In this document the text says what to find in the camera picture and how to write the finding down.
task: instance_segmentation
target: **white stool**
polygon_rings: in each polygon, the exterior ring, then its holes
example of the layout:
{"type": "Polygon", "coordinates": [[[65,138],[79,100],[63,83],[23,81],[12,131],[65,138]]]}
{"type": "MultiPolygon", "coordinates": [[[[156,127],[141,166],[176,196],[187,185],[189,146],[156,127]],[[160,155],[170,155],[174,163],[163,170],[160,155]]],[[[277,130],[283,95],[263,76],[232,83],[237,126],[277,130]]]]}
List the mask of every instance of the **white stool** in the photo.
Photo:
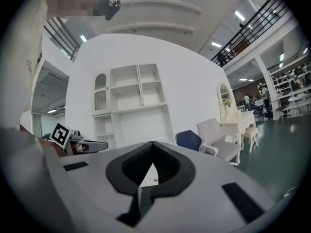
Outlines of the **white stool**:
{"type": "Polygon", "coordinates": [[[259,130],[258,128],[254,128],[254,127],[247,128],[245,131],[245,134],[242,135],[242,142],[244,140],[244,137],[250,139],[249,153],[252,152],[254,143],[256,144],[256,146],[258,146],[258,136],[259,136],[259,130]]]}

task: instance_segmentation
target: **balcony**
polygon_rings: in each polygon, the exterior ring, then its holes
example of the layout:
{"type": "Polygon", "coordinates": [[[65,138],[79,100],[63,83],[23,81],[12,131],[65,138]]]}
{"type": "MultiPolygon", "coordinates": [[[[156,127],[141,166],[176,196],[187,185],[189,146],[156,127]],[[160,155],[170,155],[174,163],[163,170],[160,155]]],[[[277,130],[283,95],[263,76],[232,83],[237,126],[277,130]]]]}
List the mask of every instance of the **balcony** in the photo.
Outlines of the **balcony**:
{"type": "Polygon", "coordinates": [[[223,67],[269,30],[288,10],[283,0],[267,0],[246,23],[239,23],[241,29],[211,61],[223,67]]]}

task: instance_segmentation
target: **chair leg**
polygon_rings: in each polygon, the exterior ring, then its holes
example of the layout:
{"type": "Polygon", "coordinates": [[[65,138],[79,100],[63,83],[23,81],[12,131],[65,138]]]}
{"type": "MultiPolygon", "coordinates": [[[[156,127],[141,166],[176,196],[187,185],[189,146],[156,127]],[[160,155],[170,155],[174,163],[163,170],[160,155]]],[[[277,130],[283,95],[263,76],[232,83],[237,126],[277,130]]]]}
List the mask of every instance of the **chair leg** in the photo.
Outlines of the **chair leg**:
{"type": "Polygon", "coordinates": [[[258,137],[259,137],[259,134],[257,133],[257,134],[255,135],[255,137],[256,137],[256,140],[255,140],[256,146],[258,146],[258,137]]]}
{"type": "Polygon", "coordinates": [[[253,137],[250,138],[250,146],[249,146],[249,153],[252,153],[252,149],[253,149],[253,144],[254,144],[254,140],[253,137]]]}
{"type": "Polygon", "coordinates": [[[243,135],[241,136],[241,150],[244,149],[244,137],[243,135]]]}
{"type": "Polygon", "coordinates": [[[240,164],[240,152],[237,155],[236,161],[237,161],[237,164],[240,164]]]}

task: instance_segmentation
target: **person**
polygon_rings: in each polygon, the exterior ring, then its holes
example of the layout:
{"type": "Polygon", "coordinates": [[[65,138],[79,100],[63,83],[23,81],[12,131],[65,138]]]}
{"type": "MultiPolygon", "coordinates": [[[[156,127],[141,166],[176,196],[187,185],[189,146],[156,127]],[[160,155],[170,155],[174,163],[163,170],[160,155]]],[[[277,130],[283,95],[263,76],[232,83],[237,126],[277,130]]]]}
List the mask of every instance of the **person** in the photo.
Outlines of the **person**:
{"type": "Polygon", "coordinates": [[[31,110],[34,84],[44,62],[43,25],[53,17],[102,16],[107,0],[26,0],[16,13],[0,49],[0,126],[29,133],[20,125],[31,110]]]}
{"type": "Polygon", "coordinates": [[[260,90],[262,91],[261,98],[263,99],[264,107],[266,108],[267,111],[269,111],[270,110],[270,108],[269,108],[269,96],[268,96],[269,90],[264,86],[261,86],[260,90]]]}
{"type": "Polygon", "coordinates": [[[250,98],[249,98],[248,94],[245,94],[245,96],[244,96],[244,101],[245,101],[245,107],[246,107],[246,109],[247,109],[248,111],[250,111],[250,110],[251,110],[251,106],[250,106],[250,104],[249,104],[250,98]]]}
{"type": "Polygon", "coordinates": [[[221,52],[217,54],[217,60],[219,61],[220,67],[223,67],[225,64],[227,64],[225,56],[221,52]]]}

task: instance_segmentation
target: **white cabinet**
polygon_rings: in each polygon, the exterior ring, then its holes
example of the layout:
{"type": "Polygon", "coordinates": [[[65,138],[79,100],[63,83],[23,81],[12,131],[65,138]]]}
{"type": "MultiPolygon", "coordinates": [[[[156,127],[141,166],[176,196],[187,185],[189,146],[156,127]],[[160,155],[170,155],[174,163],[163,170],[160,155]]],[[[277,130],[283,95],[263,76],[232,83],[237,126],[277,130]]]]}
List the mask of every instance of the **white cabinet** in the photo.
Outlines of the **white cabinet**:
{"type": "Polygon", "coordinates": [[[99,73],[94,79],[93,87],[93,116],[110,113],[110,70],[99,73]]]}
{"type": "Polygon", "coordinates": [[[103,72],[95,81],[94,127],[109,149],[145,141],[174,143],[173,129],[156,64],[103,72]]]}

